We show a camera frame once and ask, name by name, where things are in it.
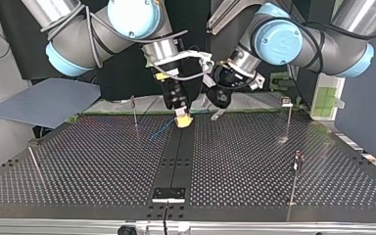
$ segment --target black metal plate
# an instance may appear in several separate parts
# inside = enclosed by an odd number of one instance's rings
[[[27,152],[0,168],[0,216],[142,220],[156,214],[154,189],[171,182],[158,173],[173,127],[155,133],[172,118],[142,117],[135,127],[133,117],[82,117],[34,149],[40,168]]]
[[[282,113],[196,117],[193,157],[178,156],[191,174],[178,168],[172,184],[190,188],[184,220],[376,222],[376,166],[306,115],[286,135]],[[296,151],[305,164],[290,209]]]

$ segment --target metal rod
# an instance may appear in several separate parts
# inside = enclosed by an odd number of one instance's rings
[[[137,115],[136,115],[136,102],[135,102],[135,96],[130,97],[130,106],[133,110],[133,117],[135,121],[135,126],[137,127]]]
[[[376,0],[345,0],[332,24],[360,35],[376,32]]]
[[[288,130],[289,130],[289,125],[291,124],[291,118],[292,118],[292,109],[293,106],[289,108],[289,115],[288,115]]]
[[[39,24],[46,27],[71,13],[78,0],[23,0],[23,3]]]
[[[30,154],[31,157],[32,157],[33,163],[35,164],[35,166],[36,166],[37,168],[39,168],[39,164],[38,164],[38,161],[36,160],[36,157],[35,157],[35,155],[34,155],[34,153],[33,153],[32,147],[28,147],[28,150],[29,150],[29,154]]]

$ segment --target yellow object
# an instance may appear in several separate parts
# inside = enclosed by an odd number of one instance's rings
[[[169,78],[169,76],[167,76],[167,75],[165,75],[165,74],[163,74],[161,72],[155,74],[155,77],[157,78],[157,80],[165,80],[165,79]]]
[[[178,128],[188,127],[192,123],[193,118],[190,115],[183,115],[176,117],[176,125]]]

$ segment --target end effector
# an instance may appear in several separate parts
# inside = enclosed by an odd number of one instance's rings
[[[140,43],[148,67],[163,87],[166,107],[175,109],[178,126],[191,123],[192,101],[183,81],[210,72],[213,62],[207,53],[179,52],[174,38],[187,31],[173,34],[163,0],[111,0],[96,14],[77,0],[23,2],[41,24],[41,31],[48,31],[50,43],[46,53],[58,71],[79,76],[96,66],[101,68],[113,55]],[[85,17],[79,14],[83,10]],[[181,60],[188,57],[199,58],[205,71],[180,77],[183,75]]]
[[[261,61],[345,78],[359,76],[368,69],[374,57],[368,42],[374,36],[365,34],[376,32],[376,1],[345,0],[326,30],[306,25],[310,24],[292,21],[287,12],[272,3],[262,4],[231,58],[212,74],[216,85],[209,86],[209,99],[225,109],[232,88],[238,85],[235,75],[252,79]]]

